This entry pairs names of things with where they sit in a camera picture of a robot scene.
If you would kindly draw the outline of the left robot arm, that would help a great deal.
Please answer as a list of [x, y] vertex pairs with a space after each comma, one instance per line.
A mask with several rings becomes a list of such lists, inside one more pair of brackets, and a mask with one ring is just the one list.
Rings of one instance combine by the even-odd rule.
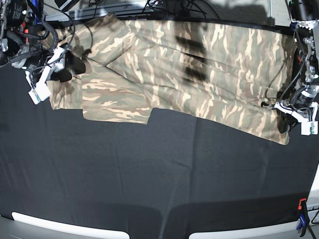
[[285, 3], [299, 51], [299, 68], [274, 108], [287, 120], [312, 122], [318, 111], [315, 99], [319, 94], [319, 4], [316, 0], [287, 0]]

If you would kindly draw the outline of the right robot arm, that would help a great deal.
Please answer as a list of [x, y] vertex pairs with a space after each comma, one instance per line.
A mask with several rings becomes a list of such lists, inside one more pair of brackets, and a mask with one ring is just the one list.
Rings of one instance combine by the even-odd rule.
[[23, 69], [31, 89], [51, 78], [62, 80], [67, 49], [58, 42], [40, 1], [0, 2], [0, 65]]

